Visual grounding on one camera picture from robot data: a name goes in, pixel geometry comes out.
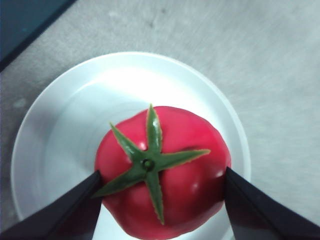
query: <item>plate rim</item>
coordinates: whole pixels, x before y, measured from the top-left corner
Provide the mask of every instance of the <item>plate rim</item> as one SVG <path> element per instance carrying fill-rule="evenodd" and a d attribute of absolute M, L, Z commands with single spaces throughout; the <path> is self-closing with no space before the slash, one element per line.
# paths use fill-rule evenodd
<path fill-rule="evenodd" d="M 15 212 L 17 214 L 18 219 L 21 221 L 23 220 L 23 215 L 21 213 L 20 207 L 18 205 L 18 200 L 17 200 L 17 196 L 15 194 L 15 189 L 16 189 L 16 184 L 15 184 L 15 173 L 14 173 L 14 169 L 15 169 L 15 158 L 16 158 L 16 154 L 17 154 L 17 142 L 19 142 L 19 139 L 21 137 L 22 134 L 22 129 L 24 128 L 27 119 L 29 118 L 29 115 L 32 113 L 32 111 L 35 108 L 35 105 L 41 100 L 42 96 L 46 94 L 46 92 L 52 88 L 53 85 L 57 84 L 57 82 L 59 81 L 59 79 L 63 78 L 65 75 L 67 75 L 69 72 L 72 72 L 74 69 L 77 69 L 83 65 L 86 65 L 87 63 L 93 62 L 93 61 L 98 61 L 99 59 L 104 59 L 104 58 L 112 58 L 114 56 L 145 56 L 145 57 L 152 57 L 152 58 L 156 58 L 156 59 L 161 59 L 164 60 L 166 62 L 170 62 L 174 65 L 178 65 L 180 67 L 182 67 L 183 69 L 185 69 L 186 71 L 191 72 L 192 74 L 194 74 L 195 76 L 197 76 L 200 80 L 202 80 L 204 83 L 206 83 L 208 85 L 208 87 L 210 87 L 216 94 L 217 96 L 221 99 L 222 103 L 225 105 L 226 110 L 228 111 L 228 113 L 230 114 L 232 121 L 235 125 L 236 131 L 239 135 L 239 139 L 240 139 L 240 145 L 241 145 L 241 151 L 243 154 L 243 160 L 244 160 L 244 172 L 243 172 L 243 177 L 247 180 L 247 181 L 251 181 L 251 174 L 252 174 L 252 165 L 251 165 L 251 157 L 250 157 L 250 150 L 249 150 L 249 144 L 248 144 L 248 139 L 247 139 L 247 135 L 245 133 L 244 127 L 240 121 L 240 118 L 236 112 L 236 110 L 234 109 L 234 107 L 232 106 L 232 104 L 230 103 L 230 101 L 227 99 L 227 97 L 222 93 L 222 91 L 212 82 L 210 81 L 205 75 L 203 75 L 202 73 L 200 73 L 199 71 L 195 70 L 193 67 L 187 65 L 186 63 L 183 63 L 179 60 L 173 59 L 171 57 L 168 56 L 164 56 L 164 55 L 160 55 L 157 53 L 152 53 L 152 52 L 145 52 L 145 51 L 123 51 L 123 52 L 114 52 L 114 53 L 109 53 L 109 54 L 104 54 L 104 55 L 100 55 L 97 57 L 93 57 L 90 58 L 86 61 L 83 61 L 81 63 L 76 64 L 75 66 L 69 68 L 68 70 L 66 70 L 65 72 L 63 72 L 62 74 L 60 74 L 58 77 L 56 77 L 48 86 L 46 86 L 42 92 L 36 97 L 36 99 L 33 101 L 33 103 L 31 104 L 31 106 L 29 107 L 28 111 L 26 112 L 25 116 L 23 117 L 22 123 L 19 127 L 19 130 L 17 132 L 17 135 L 15 137 L 14 140 L 14 145 L 13 145 L 13 149 L 12 149 L 12 156 L 11 156 L 11 164 L 10 164 L 10 187 L 11 187 L 11 194 L 12 194 L 12 198 L 13 198 L 13 205 L 14 205 L 14 209 Z M 231 226 L 229 226 L 229 228 L 227 229 L 223 239 L 228 235 L 228 233 L 230 233 L 230 229 Z"/>

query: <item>red tomato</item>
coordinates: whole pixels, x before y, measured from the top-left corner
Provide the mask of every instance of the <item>red tomato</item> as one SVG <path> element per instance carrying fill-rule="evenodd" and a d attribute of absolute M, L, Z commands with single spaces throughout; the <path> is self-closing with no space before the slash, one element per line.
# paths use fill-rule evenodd
<path fill-rule="evenodd" d="M 193 231 L 220 210 L 231 156 L 220 133 L 207 120 L 175 107 L 157 106 L 154 110 L 162 130 L 162 154 L 203 149 L 210 153 L 158 172 L 164 224 L 159 221 L 150 188 L 144 181 L 104 196 L 102 202 L 129 235 L 165 240 Z M 116 125 L 142 151 L 148 149 L 147 113 L 144 110 Z M 132 166 L 133 161 L 109 131 L 100 143 L 95 161 L 103 183 Z"/>

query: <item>tomato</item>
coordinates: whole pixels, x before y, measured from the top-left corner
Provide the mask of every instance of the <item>tomato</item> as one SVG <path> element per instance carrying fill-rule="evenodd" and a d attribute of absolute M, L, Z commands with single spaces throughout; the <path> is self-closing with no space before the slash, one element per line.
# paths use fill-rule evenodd
<path fill-rule="evenodd" d="M 104 206 L 127 234 L 170 239 L 220 210 L 230 166 L 227 145 L 207 120 L 180 108 L 150 106 L 111 125 L 104 136 L 95 169 L 105 186 L 94 196 L 104 196 Z"/>

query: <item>tomato calyx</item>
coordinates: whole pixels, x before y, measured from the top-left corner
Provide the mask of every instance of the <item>tomato calyx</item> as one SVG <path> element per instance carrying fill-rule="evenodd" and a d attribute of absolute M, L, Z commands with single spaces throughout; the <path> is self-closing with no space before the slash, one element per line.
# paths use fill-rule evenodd
<path fill-rule="evenodd" d="M 200 156 L 209 154 L 210 150 L 197 149 L 178 151 L 174 153 L 162 153 L 162 129 L 159 117 L 152 105 L 150 105 L 146 116 L 148 146 L 146 151 L 139 149 L 129 138 L 123 135 L 119 129 L 111 123 L 110 126 L 118 144 L 132 161 L 132 167 L 128 171 L 109 181 L 92 197 L 96 198 L 111 195 L 139 182 L 145 182 L 149 190 L 149 195 L 155 213 L 161 224 L 164 224 L 164 206 L 159 181 L 159 172 L 191 162 Z"/>

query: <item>white plate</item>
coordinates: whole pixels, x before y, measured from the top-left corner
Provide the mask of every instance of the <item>white plate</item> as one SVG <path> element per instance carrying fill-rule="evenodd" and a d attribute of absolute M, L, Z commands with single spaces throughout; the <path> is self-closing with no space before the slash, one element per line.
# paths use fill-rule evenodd
<path fill-rule="evenodd" d="M 89 176 L 97 147 L 110 129 L 108 122 L 116 124 L 129 118 L 149 103 L 186 109 L 207 119 L 224 138 L 232 168 L 250 180 L 245 132 L 235 110 L 211 81 L 168 57 L 140 52 L 108 54 L 59 76 L 25 116 L 11 166 L 18 217 L 28 217 Z M 104 240 L 105 236 L 136 239 L 128 236 L 102 206 L 93 239 Z M 174 239 L 220 240 L 231 236 L 223 208 L 197 230 Z"/>

